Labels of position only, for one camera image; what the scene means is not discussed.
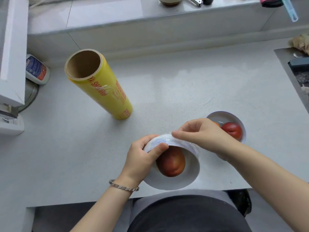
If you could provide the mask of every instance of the speckled countertop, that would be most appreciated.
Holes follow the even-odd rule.
[[[22,112],[25,132],[0,138],[1,231],[21,231],[25,208],[97,200],[117,177],[132,141],[225,110],[238,116],[249,146],[309,182],[309,115],[273,49],[286,39],[109,62],[134,111],[114,120],[65,76],[51,70]],[[186,188],[250,187],[212,153]],[[144,182],[133,197],[160,190]]]

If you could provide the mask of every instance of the plastic wrap roll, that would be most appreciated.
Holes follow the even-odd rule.
[[[102,54],[93,49],[77,51],[65,64],[70,81],[115,119],[130,116],[133,107]]]

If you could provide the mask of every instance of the bottle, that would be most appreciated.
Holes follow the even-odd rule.
[[[21,115],[17,119],[6,119],[0,116],[0,134],[19,135],[25,130]]]
[[[44,85],[49,79],[49,68],[31,54],[26,56],[26,77],[39,85]]]

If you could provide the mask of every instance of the wrist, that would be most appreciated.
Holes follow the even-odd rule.
[[[114,181],[116,184],[124,187],[136,188],[140,184],[140,182],[131,179],[130,177],[120,174],[118,178]]]

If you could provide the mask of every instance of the bowl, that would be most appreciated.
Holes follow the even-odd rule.
[[[239,124],[242,131],[243,131],[243,136],[240,140],[242,144],[245,144],[246,138],[247,138],[247,133],[244,124],[242,121],[232,113],[226,112],[226,111],[216,111],[207,116],[208,119],[212,120],[213,122],[216,122],[220,124],[220,127],[227,123],[227,122],[234,122],[236,124]]]
[[[178,176],[166,177],[159,171],[156,162],[154,162],[144,182],[160,190],[178,190],[194,182],[200,172],[198,149],[195,144],[176,139],[171,134],[164,134],[148,142],[144,151],[148,153],[160,143],[180,147],[186,159],[186,166]]]

